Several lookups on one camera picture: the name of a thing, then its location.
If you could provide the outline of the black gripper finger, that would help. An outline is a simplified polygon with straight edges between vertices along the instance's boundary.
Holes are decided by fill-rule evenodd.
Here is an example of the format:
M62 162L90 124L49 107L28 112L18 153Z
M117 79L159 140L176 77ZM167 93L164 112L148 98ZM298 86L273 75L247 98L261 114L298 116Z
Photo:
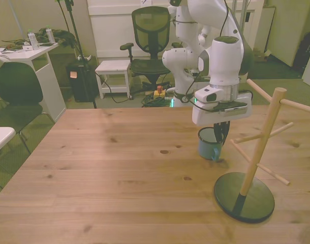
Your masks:
M216 138L217 143L221 143L222 141L222 129L219 123L213 125L214 128L214 135Z
M223 134L223 142L222 142L222 146L224 146L227 136L229 134L229 130L230 130L230 121L226 121L221 123L221 132Z

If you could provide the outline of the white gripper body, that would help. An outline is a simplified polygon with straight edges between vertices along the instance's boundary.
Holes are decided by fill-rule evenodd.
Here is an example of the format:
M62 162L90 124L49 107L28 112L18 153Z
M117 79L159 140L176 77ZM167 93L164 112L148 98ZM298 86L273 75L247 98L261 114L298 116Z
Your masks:
M198 126L218 124L249 117L252 113L252 94L242 93L232 102L203 103L193 105L192 121Z

